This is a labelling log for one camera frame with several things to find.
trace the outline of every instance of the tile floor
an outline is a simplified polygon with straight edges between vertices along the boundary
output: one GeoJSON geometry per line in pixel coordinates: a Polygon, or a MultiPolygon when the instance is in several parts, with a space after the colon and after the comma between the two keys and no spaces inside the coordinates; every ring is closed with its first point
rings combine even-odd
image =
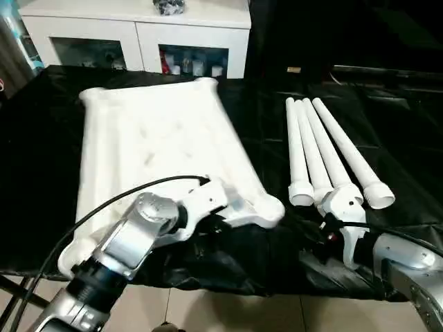
{"type": "MultiPolygon", "coordinates": [[[[51,299],[63,285],[44,280],[37,293],[51,299]]],[[[9,299],[0,290],[1,311],[9,299]]],[[[40,312],[29,306],[19,332],[24,332],[40,312]]],[[[165,319],[187,332],[426,332],[409,303],[290,295],[263,299],[143,286],[125,290],[105,332],[149,332],[165,319]]]]}

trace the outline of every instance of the black cable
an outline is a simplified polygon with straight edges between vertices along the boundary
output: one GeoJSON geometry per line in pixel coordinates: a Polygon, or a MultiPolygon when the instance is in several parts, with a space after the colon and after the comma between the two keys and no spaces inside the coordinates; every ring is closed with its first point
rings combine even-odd
{"type": "Polygon", "coordinates": [[[425,249],[428,249],[429,251],[434,252],[435,254],[443,257],[443,250],[440,250],[439,248],[437,248],[436,246],[434,246],[433,244],[430,244],[424,240],[421,239],[416,239],[406,233],[403,232],[399,232],[397,230],[391,230],[389,228],[385,228],[383,226],[377,226],[377,225],[372,225],[369,223],[353,223],[353,222],[342,222],[341,224],[343,227],[345,226],[350,226],[350,227],[360,227],[360,228],[369,228],[370,230],[376,230],[377,232],[381,232],[381,233],[388,233],[391,235],[395,235],[396,237],[401,237],[402,239],[405,239],[407,241],[410,241],[412,243],[415,243],[419,246],[422,246],[425,249]]]}
{"type": "Polygon", "coordinates": [[[164,183],[168,181],[174,181],[174,180],[183,180],[183,179],[195,179],[200,181],[200,185],[203,185],[207,183],[209,180],[203,176],[196,176],[196,175],[178,175],[178,176],[171,176],[168,178],[162,178],[160,180],[155,180],[149,183],[146,183],[144,185],[139,185],[138,187],[132,188],[126,192],[123,192],[122,194],[119,194],[112,199],[109,199],[108,201],[104,202],[102,205],[98,206],[96,209],[90,211],[86,216],[81,218],[75,225],[65,233],[65,235],[55,244],[55,247],[51,250],[47,258],[42,264],[42,267],[40,267],[39,272],[37,273],[36,277],[34,278],[33,282],[29,286],[28,292],[26,293],[25,297],[21,301],[20,307],[17,310],[17,313],[14,317],[14,321],[12,322],[10,332],[17,332],[17,328],[19,327],[21,317],[24,314],[26,305],[28,304],[28,301],[31,297],[31,295],[34,293],[34,290],[36,289],[39,280],[43,276],[43,272],[45,271],[47,265],[51,262],[54,254],[60,249],[60,246],[64,244],[64,242],[74,233],[74,231],[79,228],[81,225],[83,225],[85,222],[87,222],[91,217],[93,217],[95,214],[97,214],[99,211],[103,210],[108,205],[111,205],[112,203],[118,201],[119,199],[122,199],[123,197],[126,197],[130,194],[133,194],[134,192],[138,192],[142,189],[145,189],[147,187],[151,187],[153,185],[158,185],[159,183],[164,183]]]}

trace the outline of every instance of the glass cabinet door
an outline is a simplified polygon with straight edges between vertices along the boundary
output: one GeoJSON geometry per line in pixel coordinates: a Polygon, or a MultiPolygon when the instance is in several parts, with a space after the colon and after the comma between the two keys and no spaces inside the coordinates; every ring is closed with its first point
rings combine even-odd
{"type": "Polygon", "coordinates": [[[119,41],[51,37],[51,42],[62,65],[126,69],[119,41]]]}
{"type": "Polygon", "coordinates": [[[134,22],[33,16],[23,21],[45,66],[144,69],[134,22]]]}
{"type": "Polygon", "coordinates": [[[159,45],[163,74],[226,77],[227,48],[159,45]]]}
{"type": "Polygon", "coordinates": [[[249,29],[136,23],[145,70],[243,78],[249,29]]]}

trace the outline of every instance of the table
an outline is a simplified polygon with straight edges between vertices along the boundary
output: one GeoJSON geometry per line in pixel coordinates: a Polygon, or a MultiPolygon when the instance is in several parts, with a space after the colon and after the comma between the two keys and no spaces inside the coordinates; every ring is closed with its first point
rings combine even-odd
{"type": "MultiPolygon", "coordinates": [[[[78,93],[189,80],[145,72],[50,66],[1,109],[3,224],[0,273],[32,277],[74,223],[84,108],[78,93]]],[[[134,282],[244,295],[310,294],[405,300],[349,271],[340,248],[318,245],[314,208],[288,200],[284,100],[320,97],[382,181],[395,193],[384,210],[364,206],[368,223],[443,248],[443,95],[291,81],[220,80],[218,93],[268,193],[287,213],[266,231],[246,226],[192,237],[152,253],[134,282]]],[[[45,278],[62,279],[55,262],[45,278]]]]}

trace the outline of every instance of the white plastic tray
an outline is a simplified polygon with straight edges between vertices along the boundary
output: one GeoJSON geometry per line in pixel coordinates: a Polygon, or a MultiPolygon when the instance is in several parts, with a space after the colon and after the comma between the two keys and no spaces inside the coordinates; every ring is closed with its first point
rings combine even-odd
{"type": "MultiPolygon", "coordinates": [[[[216,92],[217,81],[130,89],[83,91],[87,108],[77,220],[111,197],[167,176],[216,176],[234,187],[274,227],[283,217],[281,202],[266,193],[216,92]]],[[[196,180],[172,181],[146,191],[183,198],[196,180]]],[[[134,197],[103,210],[75,231],[60,255],[66,276],[86,259],[103,234],[119,220],[134,197]]]]}

